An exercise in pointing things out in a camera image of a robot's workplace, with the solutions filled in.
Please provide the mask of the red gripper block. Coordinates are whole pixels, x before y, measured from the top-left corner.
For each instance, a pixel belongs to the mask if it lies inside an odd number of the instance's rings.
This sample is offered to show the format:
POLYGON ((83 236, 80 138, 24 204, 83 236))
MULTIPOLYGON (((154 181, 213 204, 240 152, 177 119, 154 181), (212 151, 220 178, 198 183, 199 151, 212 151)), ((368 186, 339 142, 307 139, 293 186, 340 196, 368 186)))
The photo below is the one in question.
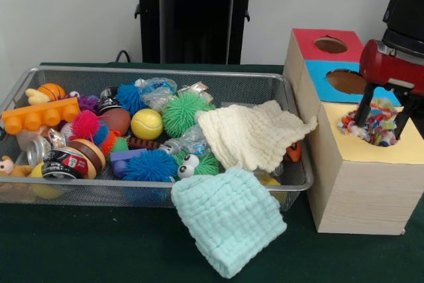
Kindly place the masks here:
POLYGON ((408 119, 419 107, 423 96, 423 58, 386 46, 380 40, 369 40, 360 57, 360 74, 366 80, 362 100, 354 122, 362 127, 370 112, 376 86, 396 91, 403 109, 396 115, 395 137, 400 140, 408 119))

